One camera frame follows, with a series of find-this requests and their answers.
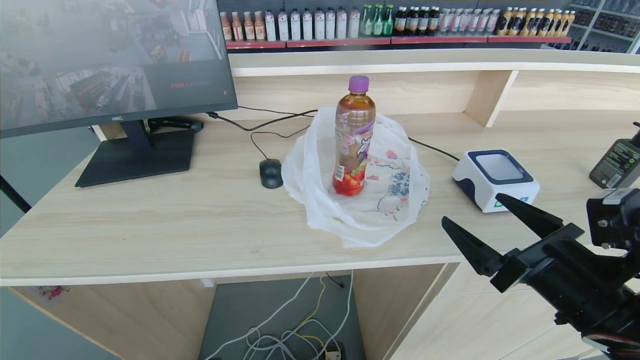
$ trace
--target yellow cable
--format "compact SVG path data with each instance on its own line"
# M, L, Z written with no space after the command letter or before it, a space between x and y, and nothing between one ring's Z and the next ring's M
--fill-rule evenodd
M322 274L320 276L320 283L322 284L322 291L320 291L320 296L318 296L318 303L316 304L316 309L314 310L313 313L311 313L311 315L309 315L306 319L302 320L298 326L300 326L301 324L307 322L309 319L311 319L312 317L314 317L314 315L318 312L318 309L320 308L320 300L322 300L322 295L324 294L324 291L326 290L326 285L324 284L324 282L322 281L322 278L324 277L324 274ZM324 348L324 343L322 340L320 340L319 338L315 337L315 336L311 336L311 335L300 335L298 333L296 333L296 335L298 335L301 338L308 338L308 339L316 339L318 342L320 342L320 345Z

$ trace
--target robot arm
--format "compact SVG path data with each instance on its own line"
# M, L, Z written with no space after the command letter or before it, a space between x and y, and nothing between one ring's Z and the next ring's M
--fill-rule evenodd
M509 195L496 199L541 240L501 255L443 217L476 273L491 277L500 292L529 285L557 310L556 324L571 325L610 359L640 358L640 296L625 285L640 272L640 190L609 189L587 201L593 245L626 250L621 257L592 253L576 240L584 231L573 223Z

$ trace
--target computer monitor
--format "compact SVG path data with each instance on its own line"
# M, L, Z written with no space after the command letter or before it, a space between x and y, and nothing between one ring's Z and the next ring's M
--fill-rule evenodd
M237 108L215 0L3 0L0 136L121 123L76 186L188 170L194 131L143 119Z

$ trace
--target monitor stand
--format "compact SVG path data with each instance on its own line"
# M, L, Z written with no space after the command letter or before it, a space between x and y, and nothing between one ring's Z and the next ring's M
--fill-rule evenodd
M189 170L195 131L147 134L141 121L120 125L127 138L101 142L76 187Z

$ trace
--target monitor base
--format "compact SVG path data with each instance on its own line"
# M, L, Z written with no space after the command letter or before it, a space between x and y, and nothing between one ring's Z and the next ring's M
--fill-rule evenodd
M130 141L131 137L103 141L80 175L76 187L187 171L191 166L194 135L193 130L147 135L152 146L147 151L136 146L135 141Z

